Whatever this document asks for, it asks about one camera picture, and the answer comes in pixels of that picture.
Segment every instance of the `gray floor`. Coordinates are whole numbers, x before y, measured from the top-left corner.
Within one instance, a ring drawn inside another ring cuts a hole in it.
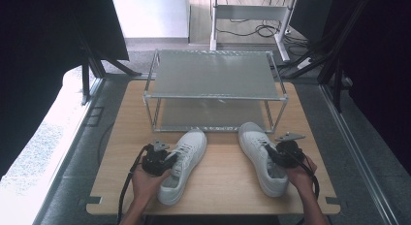
[[[157,41],[133,46],[129,42],[133,69],[146,72],[149,69],[153,48],[204,48],[180,42]],[[225,49],[266,50],[273,47],[221,47]],[[100,160],[110,136],[127,82],[131,80],[110,64],[105,63],[107,78],[95,95],[95,101],[87,119],[82,123],[56,180],[52,185],[35,224],[114,224],[115,215],[94,216],[88,214],[85,205],[97,174]],[[327,100],[315,78],[318,70],[291,80],[300,96],[301,104],[330,174],[341,213],[329,216],[332,224],[388,224],[384,221],[374,197],[370,193],[362,172],[333,118]],[[354,105],[347,91],[341,97],[342,116],[348,124],[360,148],[367,166],[375,174],[382,192],[387,197],[397,224],[411,221],[410,176],[396,161],[390,149],[382,141],[366,118]],[[281,224],[296,224],[300,215],[278,216]],[[272,216],[250,217],[149,217],[150,224],[273,224]]]

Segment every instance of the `person's arm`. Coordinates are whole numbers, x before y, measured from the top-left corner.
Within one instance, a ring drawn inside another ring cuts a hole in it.
[[[306,156],[303,164],[305,164],[308,168],[311,167],[313,173],[317,170],[317,166],[308,156]],[[317,199],[315,198],[315,194],[312,189],[313,181],[307,172],[300,166],[295,169],[286,169],[286,172],[290,182],[296,186],[299,191],[304,210],[304,224],[326,225],[327,221],[324,214],[321,212],[320,206],[317,203]]]
[[[170,172],[170,170],[167,170],[162,176],[154,177],[146,173],[141,165],[137,167],[132,177],[133,202],[121,219],[120,225],[136,225],[139,223],[145,207],[151,198],[157,194],[161,182],[170,175]]]

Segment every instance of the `wooden tabletop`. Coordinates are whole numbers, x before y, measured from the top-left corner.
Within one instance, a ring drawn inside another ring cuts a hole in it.
[[[306,120],[294,86],[284,83],[289,102],[279,122],[274,138],[292,132],[305,135],[297,140],[303,152],[317,164],[316,176],[320,183],[319,205],[325,214],[340,211],[339,205],[328,204],[335,193],[318,147]],[[169,144],[171,149],[184,134],[182,132],[153,132],[142,95],[144,80],[131,81],[127,87],[111,137],[96,176],[90,197],[101,198],[100,204],[88,204],[92,214],[116,214],[118,199],[128,171],[140,150],[154,139]],[[257,180],[251,161],[242,152],[237,133],[205,133],[207,148],[203,160],[188,178],[181,200],[174,206],[162,205],[154,198],[148,214],[286,214],[302,213],[296,188],[289,185],[279,198],[266,196]],[[133,198],[131,185],[127,190],[123,211]]]

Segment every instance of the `top shelf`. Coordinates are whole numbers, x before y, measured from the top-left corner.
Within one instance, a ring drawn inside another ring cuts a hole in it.
[[[156,83],[148,92],[153,72]],[[285,90],[280,95],[275,88],[282,85],[277,76],[271,51],[157,50],[145,96],[287,100]]]

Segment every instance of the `white shoe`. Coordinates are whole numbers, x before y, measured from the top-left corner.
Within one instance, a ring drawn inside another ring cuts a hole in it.
[[[206,135],[202,130],[194,129],[181,137],[169,155],[177,155],[172,174],[162,182],[157,194],[162,204],[171,206],[180,200],[187,178],[205,153]]]
[[[265,145],[275,148],[275,144],[253,122],[246,122],[239,127],[238,139],[242,151],[244,151],[254,165],[263,192],[270,197],[283,195],[288,185],[287,174],[282,168],[272,162],[264,148]]]

